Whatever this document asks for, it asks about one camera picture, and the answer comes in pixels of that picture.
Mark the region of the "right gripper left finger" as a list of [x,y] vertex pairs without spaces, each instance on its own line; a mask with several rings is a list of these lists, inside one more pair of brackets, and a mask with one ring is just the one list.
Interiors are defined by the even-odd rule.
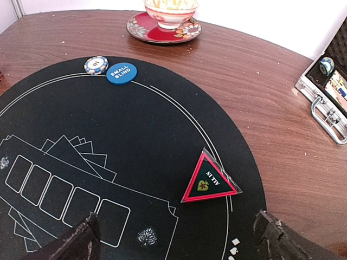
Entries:
[[61,237],[23,259],[100,259],[101,231],[96,213],[90,213]]

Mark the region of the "triangular all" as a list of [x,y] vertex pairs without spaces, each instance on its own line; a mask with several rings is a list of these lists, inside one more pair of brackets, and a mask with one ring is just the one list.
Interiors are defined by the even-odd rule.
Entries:
[[204,148],[197,161],[181,203],[234,196],[242,190],[221,164]]

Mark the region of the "blue small blind button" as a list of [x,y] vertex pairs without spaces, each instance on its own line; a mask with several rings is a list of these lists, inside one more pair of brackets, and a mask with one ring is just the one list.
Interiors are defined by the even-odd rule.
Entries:
[[108,82],[114,85],[125,85],[131,82],[138,73],[135,65],[128,62],[121,62],[110,66],[106,73]]

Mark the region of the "blue white poker chip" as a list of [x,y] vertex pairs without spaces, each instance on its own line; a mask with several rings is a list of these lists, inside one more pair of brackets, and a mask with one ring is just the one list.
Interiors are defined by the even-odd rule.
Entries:
[[95,56],[89,58],[84,64],[84,70],[91,75],[99,75],[108,69],[108,59],[104,56]]

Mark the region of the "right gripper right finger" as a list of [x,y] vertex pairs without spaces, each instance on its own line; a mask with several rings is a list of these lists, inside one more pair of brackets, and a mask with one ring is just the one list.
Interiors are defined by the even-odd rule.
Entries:
[[339,259],[337,254],[307,240],[264,210],[256,214],[253,240],[263,259]]

